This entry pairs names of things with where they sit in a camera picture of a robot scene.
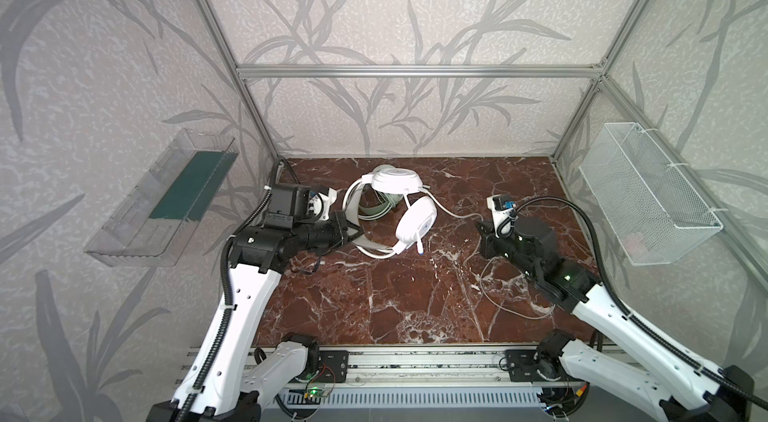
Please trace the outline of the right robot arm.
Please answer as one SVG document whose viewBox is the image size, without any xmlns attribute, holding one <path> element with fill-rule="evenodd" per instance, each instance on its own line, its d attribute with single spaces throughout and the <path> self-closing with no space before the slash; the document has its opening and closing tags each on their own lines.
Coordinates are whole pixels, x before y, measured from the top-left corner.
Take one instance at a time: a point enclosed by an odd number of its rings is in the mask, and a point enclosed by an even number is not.
<svg viewBox="0 0 768 422">
<path fill-rule="evenodd" d="M 632 358 L 627 364 L 562 330 L 536 349 L 541 374 L 569 376 L 597 386 L 657 421 L 747 421 L 753 407 L 765 409 L 754 380 L 741 368 L 722 368 L 696 354 L 626 305 L 604 266 L 595 227 L 576 204 L 562 199 L 586 224 L 599 270 L 562 257 L 553 229 L 520 215 L 508 195 L 488 197 L 492 218 L 477 222 L 480 252 L 515 266 L 557 308 L 589 324 Z"/>
</svg>

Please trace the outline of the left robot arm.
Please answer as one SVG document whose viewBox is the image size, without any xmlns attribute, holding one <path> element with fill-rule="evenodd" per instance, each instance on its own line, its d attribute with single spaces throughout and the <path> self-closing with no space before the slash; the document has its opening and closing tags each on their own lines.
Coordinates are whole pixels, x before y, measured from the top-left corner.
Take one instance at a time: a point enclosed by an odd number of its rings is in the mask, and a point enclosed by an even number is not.
<svg viewBox="0 0 768 422">
<path fill-rule="evenodd" d="M 323 257 L 361 234 L 332 208 L 338 193 L 299 180 L 276 161 L 256 210 L 226 239 L 219 258 L 222 298 L 201 348 L 174 395 L 153 405 L 150 421 L 258 421 L 293 379 L 316 372 L 315 337 L 290 333 L 256 366 L 256 385 L 242 388 L 245 363 L 266 306 L 290 261 L 301 252 Z"/>
</svg>

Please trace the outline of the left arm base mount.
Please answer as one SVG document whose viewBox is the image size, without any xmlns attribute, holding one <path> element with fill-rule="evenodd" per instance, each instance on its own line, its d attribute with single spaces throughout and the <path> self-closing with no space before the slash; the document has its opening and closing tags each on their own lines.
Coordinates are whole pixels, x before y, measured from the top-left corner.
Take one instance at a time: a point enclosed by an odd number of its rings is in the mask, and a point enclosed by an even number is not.
<svg viewBox="0 0 768 422">
<path fill-rule="evenodd" d="M 310 371 L 291 380 L 291 383 L 344 383 L 350 367 L 350 353 L 347 350 L 321 349 Z"/>
</svg>

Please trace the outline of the mint green headphones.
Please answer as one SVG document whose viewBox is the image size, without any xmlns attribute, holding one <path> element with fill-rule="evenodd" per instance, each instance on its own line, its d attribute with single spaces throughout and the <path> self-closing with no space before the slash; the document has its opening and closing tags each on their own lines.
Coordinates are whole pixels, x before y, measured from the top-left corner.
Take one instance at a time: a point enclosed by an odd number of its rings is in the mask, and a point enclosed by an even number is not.
<svg viewBox="0 0 768 422">
<path fill-rule="evenodd" d="M 369 183 L 370 180 L 372 180 L 372 177 L 364 176 L 363 181 L 359 186 L 361 194 L 364 194 L 368 189 L 371 189 L 377 199 L 377 203 L 374 206 L 358 206 L 358 218 L 365 221 L 378 220 L 386 216 L 386 214 L 394 210 L 403 200 L 403 196 L 400 194 L 391 194 L 373 189 Z"/>
</svg>

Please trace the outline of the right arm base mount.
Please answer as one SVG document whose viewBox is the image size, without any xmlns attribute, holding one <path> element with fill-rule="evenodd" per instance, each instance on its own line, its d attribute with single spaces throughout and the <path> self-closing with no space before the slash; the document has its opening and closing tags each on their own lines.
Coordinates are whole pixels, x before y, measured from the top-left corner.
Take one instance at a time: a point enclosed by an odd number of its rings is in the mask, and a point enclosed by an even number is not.
<svg viewBox="0 0 768 422">
<path fill-rule="evenodd" d="M 504 352 L 499 367 L 511 382 L 582 384 L 583 381 L 567 374 L 559 359 L 539 355 L 535 349 L 509 349 Z"/>
</svg>

